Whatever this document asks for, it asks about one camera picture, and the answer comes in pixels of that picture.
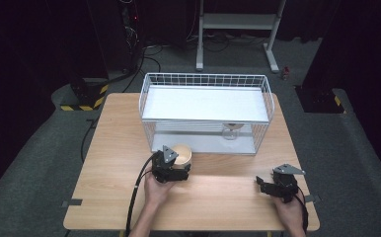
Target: human hand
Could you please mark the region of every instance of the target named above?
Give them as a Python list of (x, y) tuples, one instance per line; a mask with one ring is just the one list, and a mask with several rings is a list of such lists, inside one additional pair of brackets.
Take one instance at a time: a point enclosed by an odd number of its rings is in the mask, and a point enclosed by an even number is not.
[[(304, 202), (304, 196), (302, 192), (298, 192), (297, 196)], [(270, 196), (276, 205), (277, 215), (282, 222), (285, 229), (289, 232), (291, 237), (305, 237), (305, 232), (302, 227), (302, 205), (296, 199), (288, 203), (283, 203), (282, 198)]]
[(176, 182), (167, 182), (162, 184), (156, 180), (154, 175), (151, 173), (151, 167), (145, 170), (145, 203), (153, 205), (158, 208), (167, 199), (169, 190)]

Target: electrical wire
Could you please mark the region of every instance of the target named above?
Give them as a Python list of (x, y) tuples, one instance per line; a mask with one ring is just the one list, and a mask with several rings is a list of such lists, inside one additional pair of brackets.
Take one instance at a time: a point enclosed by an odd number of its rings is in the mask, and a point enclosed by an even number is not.
[(121, 2), (121, 3), (126, 3), (126, 4), (129, 4), (129, 3), (131, 3), (133, 0), (129, 0), (129, 2), (128, 1), (124, 1), (124, 0), (119, 0), (119, 2)]
[(157, 156), (159, 155), (158, 152), (154, 153), (150, 158), (148, 158), (148, 160), (144, 163), (144, 165), (142, 166), (141, 168), (141, 171), (138, 175), (138, 178), (135, 182), (135, 186), (134, 186), (134, 190), (132, 192), (132, 197), (131, 197), (131, 201), (130, 201), (130, 204), (129, 204), (129, 209), (128, 209), (128, 217), (126, 219), (126, 226), (125, 226), (125, 232), (124, 232), (124, 236), (125, 237), (128, 237), (129, 236), (129, 233), (131, 232), (131, 218), (132, 218), (132, 211), (134, 209), (134, 204), (135, 204), (135, 198), (137, 196), (137, 193), (138, 193), (138, 188), (139, 188), (139, 184), (141, 183), (141, 180), (142, 178), (145, 176), (145, 174), (147, 174), (148, 172), (144, 173), (145, 171), (145, 168), (147, 167), (148, 163), (150, 163), (150, 161), (153, 159), (154, 156)]
[(65, 232), (64, 237), (67, 237), (67, 236), (70, 234), (70, 232), (71, 232), (71, 230), (67, 230), (67, 231)]
[(145, 77), (145, 73), (143, 70), (140, 70), (139, 73), (141, 74), (142, 77)]
[(217, 43), (217, 44), (220, 44), (220, 43), (224, 43), (225, 42), (225, 45), (223, 47), (221, 47), (220, 49), (211, 49), (209, 47), (206, 46), (206, 43), (203, 45), (203, 49), (207, 50), (207, 51), (210, 51), (210, 52), (220, 52), (220, 51), (223, 51), (225, 50), (229, 45), (230, 45), (230, 40), (227, 39), (227, 38), (222, 38), (223, 40), (220, 40), (220, 38), (212, 38), (212, 39), (209, 39), (210, 42), (212, 43)]
[(87, 121), (90, 121), (91, 123), (90, 123), (89, 128), (86, 131), (86, 134), (83, 136), (82, 145), (80, 146), (80, 158), (82, 159), (82, 163), (85, 162), (85, 157), (84, 157), (84, 154), (83, 154), (83, 150), (84, 150), (84, 146), (85, 146), (86, 137), (88, 136), (89, 132), (92, 129), (96, 128), (96, 123), (98, 122), (100, 117), (101, 116), (98, 116), (96, 119), (87, 119)]
[(129, 88), (129, 86), (132, 84), (132, 81), (135, 79), (135, 77), (140, 72), (142, 64), (144, 63), (144, 53), (145, 53), (145, 49), (142, 51), (141, 62), (139, 64), (138, 68), (136, 69), (136, 72), (135, 72), (134, 76), (131, 78), (131, 80), (129, 81), (128, 85), (126, 85), (126, 87), (122, 90), (122, 93), (124, 93)]
[(145, 49), (156, 48), (156, 47), (160, 47), (160, 50), (158, 50), (158, 51), (156, 51), (156, 52), (153, 52), (153, 53), (146, 53), (145, 56), (156, 55), (156, 54), (160, 53), (161, 51), (163, 51), (163, 48), (164, 48), (163, 45), (151, 45), (151, 46), (146, 46)]
[(125, 27), (126, 31), (126, 42), (129, 45), (129, 53), (132, 54), (133, 49), (136, 47), (138, 42), (138, 33), (135, 29), (131, 27)]
[(259, 44), (259, 43), (262, 43), (266, 40), (267, 38), (252, 38), (250, 40), (248, 40), (247, 42), (240, 42), (240, 41), (236, 41), (236, 40), (233, 40), (233, 39), (229, 39), (230, 40), (230, 44), (232, 45), (256, 45), (256, 44)]
[(111, 84), (113, 82), (117, 82), (117, 81), (120, 81), (120, 80), (123, 80), (123, 79), (126, 79), (126, 78), (130, 77), (134, 72), (135, 72), (135, 70), (131, 70), (128, 73), (126, 73), (126, 74), (124, 74), (122, 76), (119, 76), (119, 77), (116, 77), (114, 79), (107, 80), (107, 81), (104, 81), (104, 82), (101, 82), (101, 83), (97, 83), (96, 85), (101, 85), (101, 86), (109, 85), (109, 84)]
[(190, 38), (190, 36), (191, 36), (191, 34), (193, 32), (193, 28), (194, 28), (195, 22), (196, 22), (197, 4), (196, 4), (196, 1), (194, 1), (193, 3), (194, 3), (193, 22), (191, 24), (190, 33), (187, 36), (187, 40)]
[(187, 42), (192, 42), (192, 41), (195, 41), (199, 38), (199, 36), (193, 36), (192, 38), (190, 39), (187, 39)]
[(159, 66), (159, 72), (162, 71), (162, 66), (160, 65), (160, 62), (157, 61), (156, 59), (152, 58), (152, 57), (144, 57), (145, 59), (150, 59), (152, 61), (154, 61), (155, 63), (157, 63), (157, 65)]
[(301, 194), (303, 196), (303, 201), (297, 195), (294, 195), (294, 197), (301, 204), (301, 208), (302, 208), (302, 228), (304, 229), (305, 234), (307, 234), (308, 210), (307, 210), (307, 206), (305, 205), (305, 196), (304, 196), (304, 193), (302, 192), (302, 190), (300, 188), (298, 188), (298, 190), (301, 192)]

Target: black clamp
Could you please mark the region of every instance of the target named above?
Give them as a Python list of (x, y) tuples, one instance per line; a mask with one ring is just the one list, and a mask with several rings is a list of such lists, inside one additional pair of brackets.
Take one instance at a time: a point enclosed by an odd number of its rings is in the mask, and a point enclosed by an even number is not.
[(273, 169), (272, 177), (274, 184), (265, 183), (259, 176), (256, 176), (256, 182), (261, 186), (262, 193), (283, 198), (283, 202), (288, 203), (298, 194), (299, 190), (294, 175), (305, 175), (305, 171), (284, 164)]
[(158, 182), (166, 183), (188, 179), (191, 164), (186, 165), (184, 169), (173, 168), (178, 156), (178, 153), (167, 146), (163, 146), (163, 151), (158, 150), (153, 155), (151, 172)]

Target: black cable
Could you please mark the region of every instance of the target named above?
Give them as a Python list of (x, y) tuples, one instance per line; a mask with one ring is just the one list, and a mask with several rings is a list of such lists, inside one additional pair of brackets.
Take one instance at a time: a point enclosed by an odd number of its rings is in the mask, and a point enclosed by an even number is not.
[(267, 38), (263, 38), (261, 40), (259, 40), (260, 38), (252, 38), (246, 42), (241, 42), (241, 41), (232, 41), (230, 40), (230, 44), (231, 45), (242, 45), (242, 46), (246, 46), (246, 45), (255, 45), (255, 44), (259, 44), (259, 43), (262, 43), (264, 42)]
[(125, 75), (116, 77), (116, 78), (111, 79), (111, 80), (106, 80), (104, 82), (96, 83), (96, 85), (101, 85), (101, 86), (109, 85), (109, 84), (111, 84), (113, 82), (117, 82), (117, 81), (120, 81), (120, 80), (123, 80), (123, 79), (126, 79), (126, 78), (130, 77), (134, 72), (135, 72), (135, 70), (131, 70), (128, 73), (126, 73)]
[(71, 230), (67, 230), (67, 231), (65, 232), (64, 237), (67, 237), (67, 236), (70, 234), (70, 232), (71, 232)]
[(210, 48), (208, 48), (207, 46), (204, 45), (203, 49), (205, 49), (207, 51), (210, 51), (210, 52), (220, 52), (220, 51), (223, 51), (223, 50), (225, 50), (230, 45), (230, 40), (227, 39), (226, 37), (224, 37), (224, 38), (215, 37), (213, 39), (209, 39), (209, 41), (212, 42), (212, 43), (225, 43), (225, 45), (222, 48), (220, 48), (220, 49), (210, 49)]
[(305, 234), (307, 234), (307, 227), (308, 227), (308, 210), (307, 210), (307, 206), (305, 205), (305, 196), (304, 196), (304, 193), (302, 192), (301, 189), (299, 189), (299, 191), (301, 191), (301, 194), (303, 196), (303, 199), (304, 201), (302, 201), (297, 195), (295, 195), (294, 197), (299, 201), (299, 203), (301, 204), (301, 207), (302, 207), (302, 228), (304, 229), (304, 232)]
[(150, 173), (151, 172), (151, 170), (150, 171), (147, 171), (147, 172), (145, 172), (144, 174), (142, 174), (142, 176), (141, 176), (141, 178), (140, 178), (140, 180), (142, 179), (142, 178), (144, 178), (144, 176), (145, 175), (147, 175), (148, 173)]
[(193, 33), (193, 28), (194, 28), (194, 25), (196, 23), (197, 4), (196, 4), (196, 1), (193, 1), (193, 3), (194, 3), (193, 21), (192, 21), (192, 24), (191, 24), (190, 33), (187, 36), (187, 40), (190, 38), (191, 34)]
[(140, 72), (139, 72), (140, 74), (141, 74), (141, 76), (142, 77), (145, 77), (145, 73), (144, 73), (144, 71), (143, 70), (140, 70)]
[(152, 58), (152, 57), (147, 57), (147, 56), (145, 56), (144, 58), (145, 58), (145, 59), (150, 59), (150, 60), (153, 60), (154, 62), (156, 62), (157, 65), (159, 66), (159, 72), (161, 72), (161, 70), (162, 70), (162, 66), (160, 65), (160, 62), (159, 62), (159, 61), (157, 61), (156, 59), (154, 59), (154, 58)]
[(191, 50), (194, 50), (196, 48), (197, 48), (197, 41), (190, 40), (190, 41), (187, 42), (185, 51), (191, 51)]
[(139, 184), (141, 182), (141, 179), (144, 177), (144, 170), (145, 170), (145, 167), (147, 167), (148, 163), (153, 159), (154, 156), (158, 155), (158, 152), (154, 153), (150, 158), (148, 158), (148, 160), (145, 162), (144, 166), (142, 167), (139, 175), (138, 175), (138, 178), (135, 182), (135, 186), (134, 186), (134, 191), (132, 192), (132, 197), (131, 197), (131, 202), (129, 204), (129, 209), (128, 209), (128, 217), (126, 219), (126, 226), (125, 226), (125, 235), (124, 237), (128, 237), (129, 236), (129, 233), (131, 232), (131, 217), (132, 217), (132, 210), (134, 209), (134, 204), (135, 204), (135, 198), (137, 196), (137, 193), (138, 193), (138, 187), (139, 187)]
[(84, 149), (84, 146), (85, 146), (86, 137), (89, 134), (90, 130), (92, 130), (92, 128), (96, 128), (96, 123), (98, 122), (100, 117), (101, 116), (98, 116), (96, 119), (87, 119), (87, 121), (90, 121), (91, 123), (90, 123), (89, 128), (86, 131), (86, 134), (83, 136), (82, 145), (80, 147), (80, 158), (82, 159), (82, 163), (85, 162), (85, 157), (83, 155), (83, 149)]
[(144, 63), (144, 54), (145, 54), (145, 48), (142, 50), (141, 62), (140, 62), (140, 64), (139, 64), (138, 68), (136, 69), (134, 76), (133, 76), (132, 79), (129, 81), (128, 85), (126, 85), (125, 89), (123, 89), (122, 93), (124, 93), (124, 92), (129, 88), (129, 86), (131, 85), (132, 81), (135, 79), (135, 77), (136, 77), (136, 76), (138, 75), (138, 73), (140, 72), (141, 67), (142, 67), (142, 64)]
[(158, 51), (156, 51), (156, 52), (152, 52), (152, 53), (145, 54), (145, 56), (156, 55), (156, 54), (160, 53), (161, 51), (163, 51), (163, 48), (164, 48), (162, 45), (154, 45), (154, 46), (147, 46), (146, 49), (148, 49), (148, 48), (152, 48), (152, 47), (160, 47), (160, 50), (158, 50)]

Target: black curtain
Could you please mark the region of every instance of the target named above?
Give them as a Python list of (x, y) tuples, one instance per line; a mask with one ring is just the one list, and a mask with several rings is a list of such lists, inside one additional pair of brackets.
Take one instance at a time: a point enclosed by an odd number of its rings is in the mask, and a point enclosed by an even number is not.
[(141, 4), (145, 39), (149, 44), (169, 43), (185, 48), (195, 18), (196, 1), (189, 0), (143, 0)]
[(302, 84), (316, 105), (333, 88), (345, 89), (381, 160), (381, 0), (340, 2)]
[(0, 178), (68, 83), (44, 33), (44, 1), (0, 1)]
[(322, 38), (337, 11), (340, 0), (287, 0), (276, 37), (301, 38), (303, 42)]

